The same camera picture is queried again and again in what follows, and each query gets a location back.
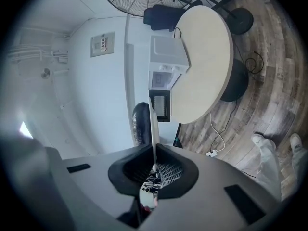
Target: wood plank flooring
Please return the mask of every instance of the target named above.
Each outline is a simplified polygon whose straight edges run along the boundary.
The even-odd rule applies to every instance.
[[[292,20],[276,0],[234,0],[229,9],[247,8],[254,16],[253,27],[243,35],[233,35],[244,60],[253,57],[257,69],[262,66],[257,51],[264,59],[260,74],[249,76],[249,86],[237,102],[219,101],[211,111],[213,126],[223,131],[226,148],[218,158],[251,175],[257,175],[260,153],[251,142],[255,132],[264,134],[277,145],[282,178],[282,198],[287,197],[296,180],[292,169],[289,138],[297,132],[306,145],[308,134],[308,64],[307,54]],[[235,49],[235,58],[241,59]],[[190,124],[182,124],[179,139],[187,150],[206,154],[216,137],[209,115]],[[212,149],[223,147],[218,137]]]

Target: tabletop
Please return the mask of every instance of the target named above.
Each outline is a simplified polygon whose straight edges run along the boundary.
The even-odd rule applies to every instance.
[[[205,116],[221,98],[233,64],[231,33],[222,17],[206,6],[195,6],[177,23],[190,68],[171,89],[171,115],[179,123]]]

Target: microwave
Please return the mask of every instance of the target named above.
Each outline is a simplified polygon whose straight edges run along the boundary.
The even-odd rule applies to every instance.
[[[149,56],[149,89],[171,90],[185,74],[189,61],[181,39],[151,36]]]

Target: bright light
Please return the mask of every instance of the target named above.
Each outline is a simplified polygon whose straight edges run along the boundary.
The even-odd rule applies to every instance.
[[[29,130],[27,129],[27,127],[26,127],[26,125],[25,125],[24,122],[23,122],[22,125],[20,126],[19,131],[20,131],[24,136],[33,139],[32,135],[30,134],[30,132],[29,132]]]

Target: white shoe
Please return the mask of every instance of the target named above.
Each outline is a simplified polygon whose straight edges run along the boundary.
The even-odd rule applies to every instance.
[[[297,133],[291,135],[290,144],[292,150],[303,147],[302,140]]]
[[[261,134],[255,133],[251,136],[251,140],[256,146],[260,147],[265,138]]]

